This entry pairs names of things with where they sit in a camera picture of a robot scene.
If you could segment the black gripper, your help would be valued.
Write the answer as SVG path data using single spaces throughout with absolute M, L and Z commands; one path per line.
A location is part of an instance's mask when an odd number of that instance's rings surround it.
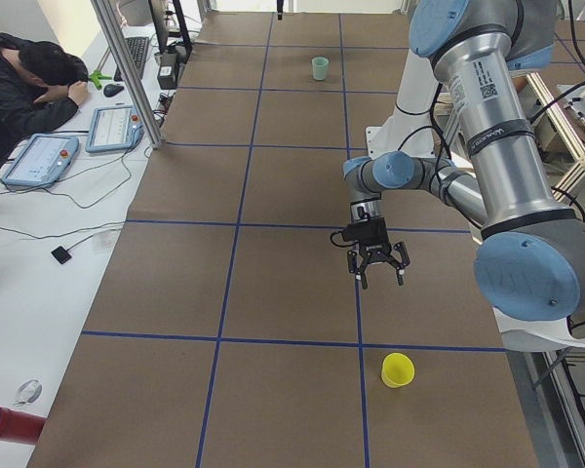
M 348 272 L 353 274 L 355 279 L 360 282 L 362 289 L 366 290 L 369 287 L 366 275 L 369 264 L 390 262 L 396 272 L 397 284 L 402 286 L 405 281 L 406 269 L 410 265 L 406 244 L 398 242 L 392 246 L 391 250 L 383 217 L 373 217 L 354 223 L 359 222 L 368 222 L 372 227 L 373 234 L 366 241 L 354 243 L 358 246 L 358 251 L 347 251 Z

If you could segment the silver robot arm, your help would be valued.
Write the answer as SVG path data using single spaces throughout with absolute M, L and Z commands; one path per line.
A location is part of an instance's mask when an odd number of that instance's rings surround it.
M 410 120 L 431 116 L 448 89 L 472 173 L 443 148 L 427 157 L 403 146 L 343 166 L 352 220 L 332 235 L 359 281 L 368 266 L 403 275 L 410 259 L 391 243 L 383 192 L 424 189 L 480 228 L 474 272 L 486 300 L 522 321 L 554 321 L 585 312 L 585 222 L 558 202 L 521 107 L 513 79 L 544 68 L 552 56 L 557 7 L 552 1 L 422 1 L 409 26 L 411 54 L 433 82 L 415 91 Z

